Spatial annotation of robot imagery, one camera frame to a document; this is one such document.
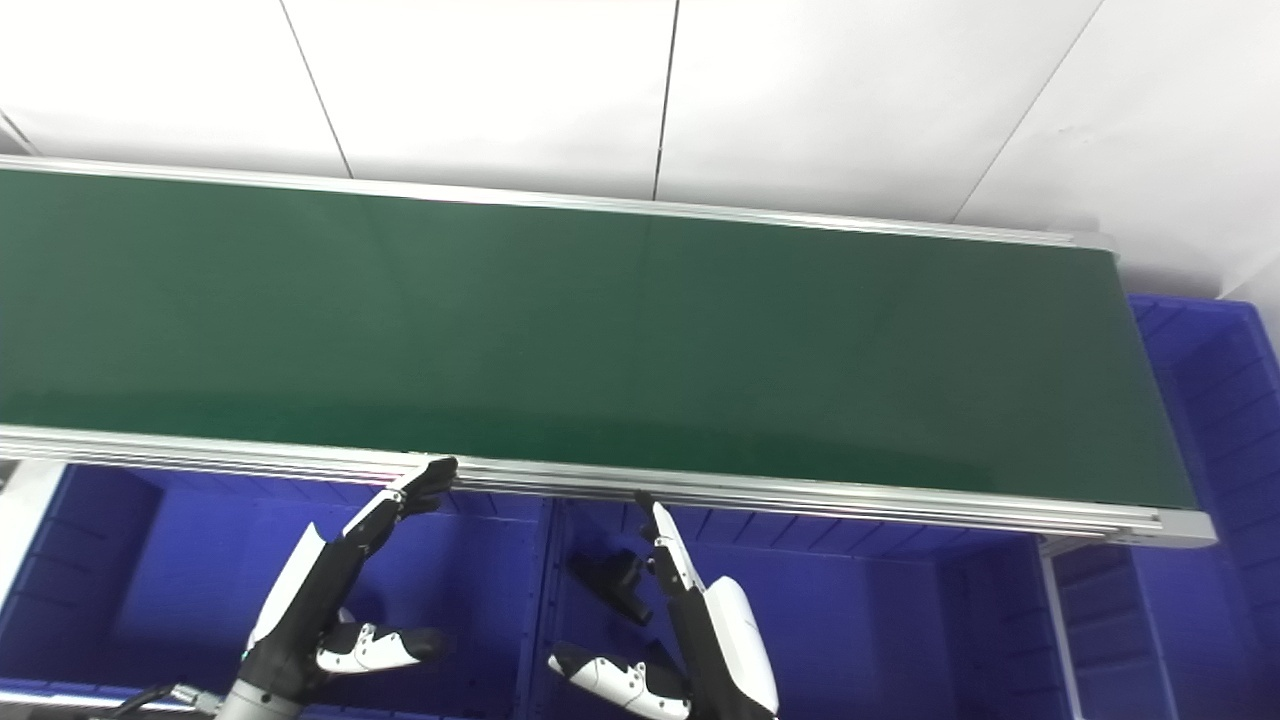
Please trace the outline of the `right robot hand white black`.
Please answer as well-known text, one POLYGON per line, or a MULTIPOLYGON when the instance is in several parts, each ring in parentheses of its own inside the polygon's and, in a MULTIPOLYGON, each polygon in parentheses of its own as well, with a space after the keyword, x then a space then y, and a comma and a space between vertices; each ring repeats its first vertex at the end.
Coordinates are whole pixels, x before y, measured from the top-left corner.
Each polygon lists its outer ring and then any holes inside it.
POLYGON ((705 583, 669 510, 645 491, 640 536, 649 552, 621 550, 607 559, 581 553, 570 570, 613 612, 645 626, 652 609, 637 593, 643 574, 666 600, 680 657, 659 642, 630 661, 564 641, 552 646, 548 667, 563 680, 640 719, 776 719, 780 697, 771 657, 744 588, 731 577, 705 583))

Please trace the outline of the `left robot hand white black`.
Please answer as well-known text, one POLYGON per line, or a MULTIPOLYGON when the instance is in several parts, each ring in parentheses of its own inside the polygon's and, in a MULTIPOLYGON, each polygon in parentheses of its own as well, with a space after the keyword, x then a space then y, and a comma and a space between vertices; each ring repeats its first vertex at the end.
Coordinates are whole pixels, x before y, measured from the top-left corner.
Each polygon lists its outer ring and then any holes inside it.
POLYGON ((340 611, 396 527, 439 509, 458 466, 456 457, 443 456, 408 471, 379 489, 332 539, 315 524, 306 527, 260 609, 224 712, 253 708, 294 717, 330 675, 434 664, 447 655, 445 635, 435 628, 355 623, 342 620, 340 611))

